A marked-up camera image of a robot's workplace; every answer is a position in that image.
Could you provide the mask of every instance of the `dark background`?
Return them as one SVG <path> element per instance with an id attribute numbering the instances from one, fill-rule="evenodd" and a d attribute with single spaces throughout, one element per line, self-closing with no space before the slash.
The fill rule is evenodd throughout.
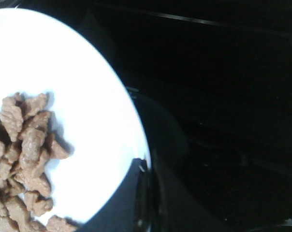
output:
<path id="1" fill-rule="evenodd" d="M 168 154 L 162 160 L 214 218 L 237 232 L 275 231 L 268 227 L 292 219 L 292 0 L 25 0 L 20 7 L 76 29 L 124 85 L 173 115 L 190 151 L 180 169 Z"/>

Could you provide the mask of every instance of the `white plate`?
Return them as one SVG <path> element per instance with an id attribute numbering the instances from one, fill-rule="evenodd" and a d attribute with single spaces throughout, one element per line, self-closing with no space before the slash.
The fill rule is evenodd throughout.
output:
<path id="1" fill-rule="evenodd" d="M 135 107 L 99 52 L 51 17 L 1 9 L 0 106 L 17 91 L 49 93 L 53 130 L 74 147 L 71 157 L 46 167 L 55 206 L 42 223 L 53 214 L 85 223 L 115 192 L 133 158 L 150 160 Z"/>

